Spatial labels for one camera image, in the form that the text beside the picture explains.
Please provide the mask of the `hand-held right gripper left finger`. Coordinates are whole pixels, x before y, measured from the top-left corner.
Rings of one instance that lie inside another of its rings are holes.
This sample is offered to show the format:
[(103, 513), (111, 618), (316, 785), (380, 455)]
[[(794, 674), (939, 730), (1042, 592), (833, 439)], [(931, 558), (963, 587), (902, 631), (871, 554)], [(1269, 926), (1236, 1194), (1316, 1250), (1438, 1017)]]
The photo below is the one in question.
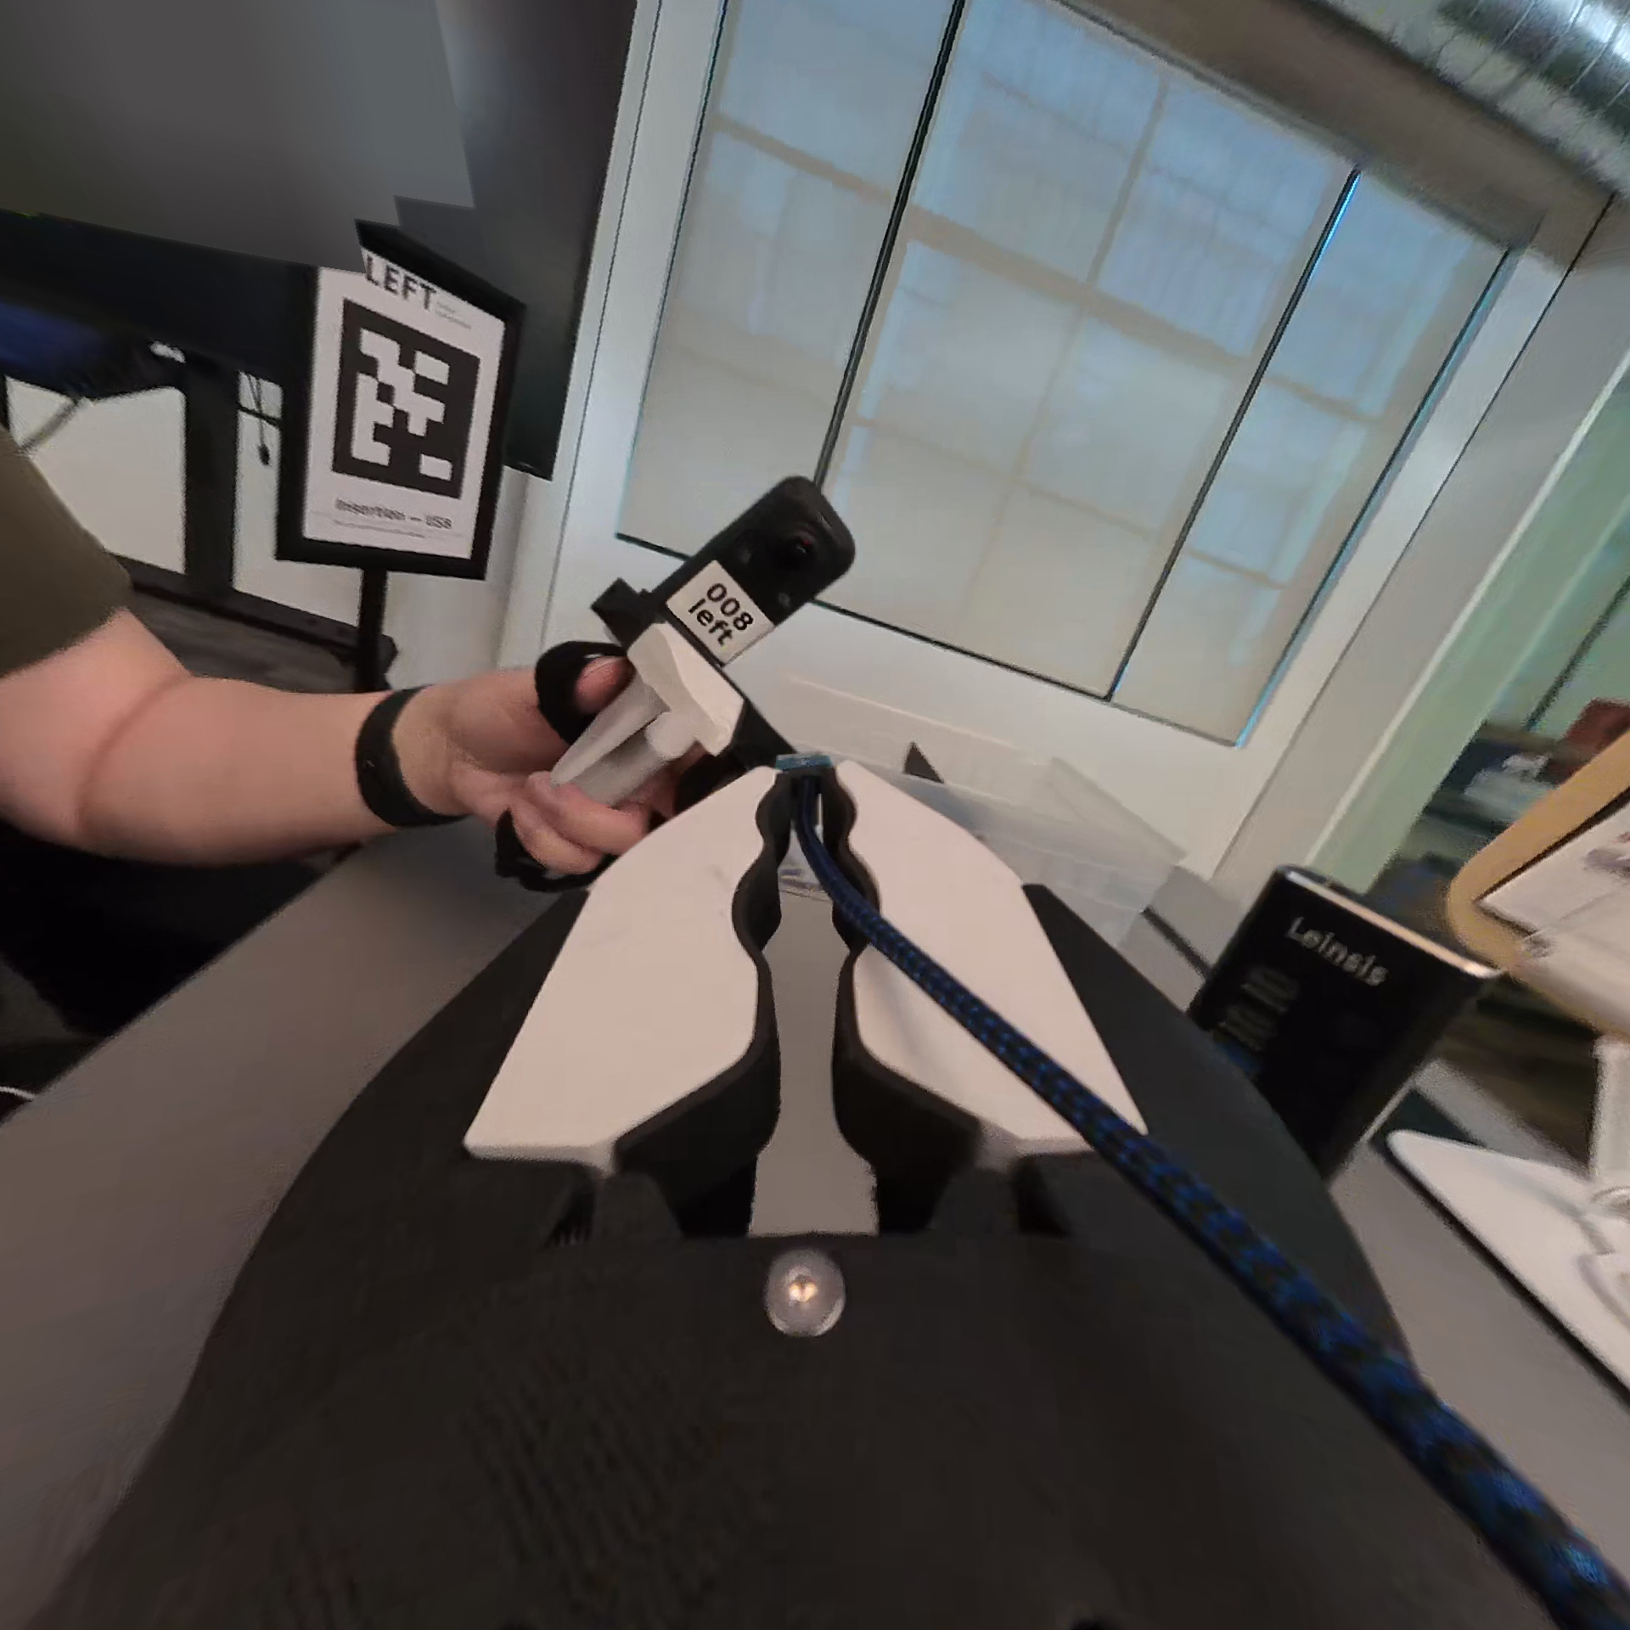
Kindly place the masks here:
[(782, 1113), (780, 866), (770, 767), (623, 856), (572, 915), (464, 1151), (646, 1177), (683, 1233), (745, 1235)]

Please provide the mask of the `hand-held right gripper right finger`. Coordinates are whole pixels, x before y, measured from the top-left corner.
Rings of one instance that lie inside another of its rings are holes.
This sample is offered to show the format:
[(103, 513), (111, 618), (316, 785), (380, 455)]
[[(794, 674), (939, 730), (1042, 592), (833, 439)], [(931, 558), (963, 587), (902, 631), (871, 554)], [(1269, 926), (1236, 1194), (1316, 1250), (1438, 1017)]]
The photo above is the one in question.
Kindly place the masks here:
[[(918, 951), (1048, 1054), (1135, 1132), (1147, 1130), (1019, 876), (879, 773), (829, 773), (829, 852)], [(1089, 1155), (1060, 1113), (838, 913), (848, 957), (833, 1035), (833, 1107), (871, 1169), (881, 1233), (930, 1225), (968, 1171)]]

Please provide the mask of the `clear plastic storage box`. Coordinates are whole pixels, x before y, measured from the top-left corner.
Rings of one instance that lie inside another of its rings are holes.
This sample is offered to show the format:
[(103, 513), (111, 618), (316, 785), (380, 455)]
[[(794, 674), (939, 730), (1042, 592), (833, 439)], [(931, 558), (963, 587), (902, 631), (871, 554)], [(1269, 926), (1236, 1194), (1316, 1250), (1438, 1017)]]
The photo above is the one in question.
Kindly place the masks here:
[(803, 680), (761, 711), (794, 748), (860, 763), (968, 831), (1114, 948), (1178, 868), (1178, 847), (1067, 761)]

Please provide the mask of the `person's left forearm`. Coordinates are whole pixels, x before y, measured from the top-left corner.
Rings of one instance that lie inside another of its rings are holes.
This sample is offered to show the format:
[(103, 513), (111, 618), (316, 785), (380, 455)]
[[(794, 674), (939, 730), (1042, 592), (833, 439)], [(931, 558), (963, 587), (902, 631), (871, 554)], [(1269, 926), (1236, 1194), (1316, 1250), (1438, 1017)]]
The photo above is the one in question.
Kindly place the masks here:
[(2, 682), (4, 821), (146, 864), (256, 864), (386, 833), (361, 798), (369, 695), (192, 676), (130, 614)]

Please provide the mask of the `glossy black usb hub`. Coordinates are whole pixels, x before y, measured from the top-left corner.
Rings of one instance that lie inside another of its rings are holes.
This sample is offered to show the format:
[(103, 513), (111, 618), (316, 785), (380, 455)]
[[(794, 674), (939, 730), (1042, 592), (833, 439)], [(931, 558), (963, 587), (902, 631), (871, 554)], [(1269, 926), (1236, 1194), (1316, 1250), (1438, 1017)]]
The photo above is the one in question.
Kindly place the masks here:
[(1498, 979), (1333, 882), (1279, 868), (1188, 1017), (1333, 1178)]

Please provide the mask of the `person's left hand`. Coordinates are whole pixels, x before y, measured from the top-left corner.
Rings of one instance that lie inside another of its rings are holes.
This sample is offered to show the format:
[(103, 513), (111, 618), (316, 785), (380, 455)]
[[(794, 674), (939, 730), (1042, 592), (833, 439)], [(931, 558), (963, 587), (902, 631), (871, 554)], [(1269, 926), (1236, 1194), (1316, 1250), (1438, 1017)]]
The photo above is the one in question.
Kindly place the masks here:
[(567, 752), (538, 705), (532, 668), (431, 686), (396, 730), (402, 771), (431, 810), (491, 829), (510, 823), (522, 852), (549, 880), (576, 880), (615, 860), (673, 818), (679, 771), (666, 767), (627, 800), (590, 800), (553, 785)]

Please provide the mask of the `black wrist band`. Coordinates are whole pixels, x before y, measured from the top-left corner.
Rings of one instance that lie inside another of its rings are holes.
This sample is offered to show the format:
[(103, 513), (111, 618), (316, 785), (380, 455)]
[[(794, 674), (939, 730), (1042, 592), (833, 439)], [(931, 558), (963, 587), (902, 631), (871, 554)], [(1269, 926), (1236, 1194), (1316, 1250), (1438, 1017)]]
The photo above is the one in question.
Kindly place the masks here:
[(421, 686), (382, 695), (359, 724), (353, 746), (353, 775), (361, 804), (386, 829), (439, 829), (464, 819), (423, 804), (402, 771), (396, 730), (406, 709), (419, 699)]

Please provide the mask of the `framed black white marker sign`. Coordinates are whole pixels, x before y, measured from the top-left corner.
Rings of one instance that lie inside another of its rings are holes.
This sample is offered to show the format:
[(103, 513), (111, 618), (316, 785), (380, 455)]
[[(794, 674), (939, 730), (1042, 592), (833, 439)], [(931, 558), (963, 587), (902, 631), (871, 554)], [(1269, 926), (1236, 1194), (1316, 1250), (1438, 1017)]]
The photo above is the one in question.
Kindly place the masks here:
[(526, 309), (394, 228), (305, 282), (305, 360), (279, 389), (278, 561), (479, 583)]

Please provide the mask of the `black metal stand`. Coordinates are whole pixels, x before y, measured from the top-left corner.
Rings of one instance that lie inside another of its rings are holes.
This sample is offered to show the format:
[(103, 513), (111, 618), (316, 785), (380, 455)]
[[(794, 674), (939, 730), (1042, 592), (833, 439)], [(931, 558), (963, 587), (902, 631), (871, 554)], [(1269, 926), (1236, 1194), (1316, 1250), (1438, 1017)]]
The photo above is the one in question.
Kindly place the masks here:
[(237, 585), (245, 497), (239, 379), (208, 360), (179, 383), (76, 400), (4, 381), (4, 426), (76, 521), (120, 559), (138, 620), (206, 678), (353, 689), (351, 624)]

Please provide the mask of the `white board stand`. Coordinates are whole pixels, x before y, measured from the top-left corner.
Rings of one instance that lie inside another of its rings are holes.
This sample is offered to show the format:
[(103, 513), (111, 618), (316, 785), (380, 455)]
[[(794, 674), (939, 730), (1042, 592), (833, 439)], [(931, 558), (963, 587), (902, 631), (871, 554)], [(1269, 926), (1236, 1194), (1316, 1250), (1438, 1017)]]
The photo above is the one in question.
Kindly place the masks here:
[(1628, 1390), (1628, 1050), (1597, 1048), (1589, 1169), (1580, 1175), (1457, 1140), (1397, 1132), (1391, 1161), (1549, 1316)]

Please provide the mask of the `printed instruction sheet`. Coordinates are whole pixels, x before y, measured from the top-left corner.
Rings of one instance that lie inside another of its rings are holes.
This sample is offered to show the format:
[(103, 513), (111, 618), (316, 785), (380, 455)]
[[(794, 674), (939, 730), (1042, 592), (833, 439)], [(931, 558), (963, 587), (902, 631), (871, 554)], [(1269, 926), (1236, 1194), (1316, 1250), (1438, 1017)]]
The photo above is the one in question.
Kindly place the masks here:
[(1607, 1031), (1628, 1029), (1626, 802), (1525, 864), (1479, 907), (1518, 932), (1512, 977)]

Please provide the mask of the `grey spiral ceiling duct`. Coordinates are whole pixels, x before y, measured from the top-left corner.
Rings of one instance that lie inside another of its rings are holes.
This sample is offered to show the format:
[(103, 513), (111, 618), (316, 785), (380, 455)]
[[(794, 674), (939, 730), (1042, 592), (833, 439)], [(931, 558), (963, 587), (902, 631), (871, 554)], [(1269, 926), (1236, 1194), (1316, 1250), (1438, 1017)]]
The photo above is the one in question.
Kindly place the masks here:
[(1611, 3), (1444, 3), (1452, 80), (1589, 177), (1628, 189), (1628, 12)]

